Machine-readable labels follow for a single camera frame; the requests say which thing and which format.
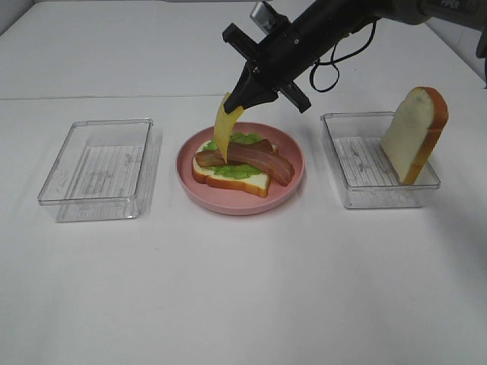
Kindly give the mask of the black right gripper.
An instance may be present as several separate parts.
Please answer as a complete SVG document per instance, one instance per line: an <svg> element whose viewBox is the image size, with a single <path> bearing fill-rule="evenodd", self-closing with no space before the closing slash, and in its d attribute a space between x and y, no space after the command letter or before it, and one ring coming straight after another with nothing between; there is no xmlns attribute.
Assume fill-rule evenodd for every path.
<svg viewBox="0 0 487 365"><path fill-rule="evenodd" d="M294 21L285 17L285 22L258 43L230 24L222 34L223 41L246 63L224 102L224 111L271 103L278 94L300 112L306 111L310 101L294 80L340 40L375 20L366 1L315 1Z"/></svg>

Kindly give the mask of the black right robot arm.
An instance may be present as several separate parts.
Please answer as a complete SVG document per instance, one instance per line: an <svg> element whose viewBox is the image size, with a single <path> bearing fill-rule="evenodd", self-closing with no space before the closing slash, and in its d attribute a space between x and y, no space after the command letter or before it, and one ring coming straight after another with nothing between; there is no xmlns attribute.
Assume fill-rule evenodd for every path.
<svg viewBox="0 0 487 365"><path fill-rule="evenodd" d="M251 18L263 40L255 42L235 24L222 34L246 59L224 110L249 109L283 94L304 112L310 101L294 80L340 40L381 18L417 25L432 17L486 32L484 1L315 1L294 21L257 2Z"/></svg>

